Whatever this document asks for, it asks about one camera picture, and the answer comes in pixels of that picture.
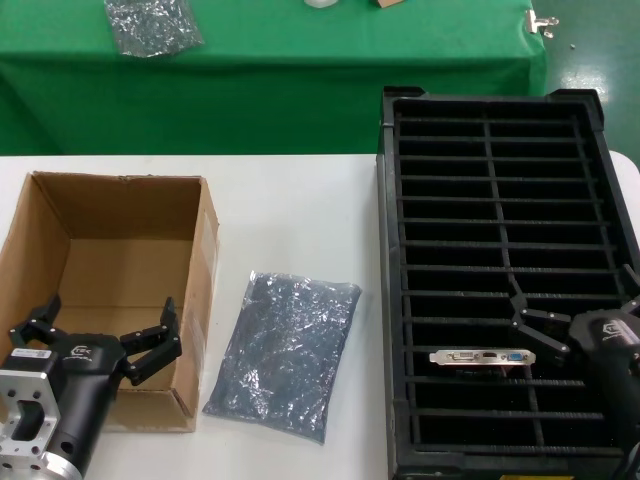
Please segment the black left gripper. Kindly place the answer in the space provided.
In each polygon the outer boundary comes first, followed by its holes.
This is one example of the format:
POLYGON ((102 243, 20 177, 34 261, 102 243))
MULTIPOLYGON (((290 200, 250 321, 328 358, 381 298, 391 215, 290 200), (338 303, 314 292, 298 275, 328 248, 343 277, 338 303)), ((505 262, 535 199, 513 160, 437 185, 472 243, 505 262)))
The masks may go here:
POLYGON ((65 384, 58 400, 61 419, 51 438, 51 452, 74 466, 87 466, 123 375, 139 386, 182 355, 179 322, 174 300, 168 297, 157 326, 120 339, 104 334, 69 334, 59 339, 54 321, 60 309, 61 299, 55 293, 10 329, 9 338, 13 346, 32 341, 51 345, 59 355, 65 384))

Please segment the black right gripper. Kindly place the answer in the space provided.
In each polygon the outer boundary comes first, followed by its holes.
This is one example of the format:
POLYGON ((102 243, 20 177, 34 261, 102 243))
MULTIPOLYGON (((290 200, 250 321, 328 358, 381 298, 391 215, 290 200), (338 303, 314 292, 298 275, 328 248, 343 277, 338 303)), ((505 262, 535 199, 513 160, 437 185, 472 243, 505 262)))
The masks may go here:
POLYGON ((509 278, 512 308, 509 338, 538 360, 565 365, 571 348, 579 351, 585 383, 597 391, 604 415, 620 446, 639 443, 639 275, 629 264, 621 268, 629 297, 621 309, 595 310, 571 317, 533 309, 515 277, 509 278))

